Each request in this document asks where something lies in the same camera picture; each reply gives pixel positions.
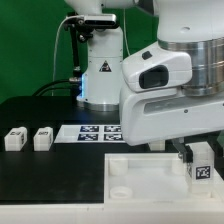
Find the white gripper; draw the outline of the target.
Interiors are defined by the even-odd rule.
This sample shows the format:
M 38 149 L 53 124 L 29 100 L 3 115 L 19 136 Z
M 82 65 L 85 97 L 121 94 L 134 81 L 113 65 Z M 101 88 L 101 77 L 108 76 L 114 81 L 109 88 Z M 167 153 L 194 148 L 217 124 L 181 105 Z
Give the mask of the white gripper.
M 210 133 L 217 169 L 224 169 L 224 92 L 186 97 L 176 88 L 136 93 L 126 84 L 120 94 L 123 139 L 131 146 L 172 140 L 184 163 L 193 162 L 193 151 L 180 137 Z

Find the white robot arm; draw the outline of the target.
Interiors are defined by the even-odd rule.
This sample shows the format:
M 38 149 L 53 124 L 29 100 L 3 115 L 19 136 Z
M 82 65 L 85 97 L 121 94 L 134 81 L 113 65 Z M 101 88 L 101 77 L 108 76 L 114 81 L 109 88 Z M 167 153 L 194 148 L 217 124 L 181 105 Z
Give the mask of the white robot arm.
M 120 124 L 126 143 L 170 140 L 224 129 L 224 0 L 134 0 L 122 63 Z

